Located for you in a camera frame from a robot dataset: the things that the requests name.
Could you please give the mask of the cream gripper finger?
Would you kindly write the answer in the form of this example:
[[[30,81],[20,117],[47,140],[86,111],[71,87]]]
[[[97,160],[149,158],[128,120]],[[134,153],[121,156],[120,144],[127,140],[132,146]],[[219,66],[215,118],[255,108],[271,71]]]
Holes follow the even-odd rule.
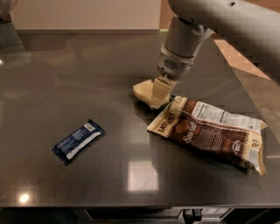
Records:
[[[150,106],[153,109],[159,109],[170,100],[170,93],[176,86],[175,80],[169,79],[167,76],[157,77],[153,82]]]

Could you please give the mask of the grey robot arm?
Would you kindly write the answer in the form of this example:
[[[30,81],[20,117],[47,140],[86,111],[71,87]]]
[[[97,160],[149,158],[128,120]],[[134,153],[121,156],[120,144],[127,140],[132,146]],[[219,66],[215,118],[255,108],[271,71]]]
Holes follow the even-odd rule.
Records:
[[[280,78],[280,13],[245,0],[168,0],[175,16],[161,47],[150,106],[166,104],[203,42],[222,36],[274,81]]]

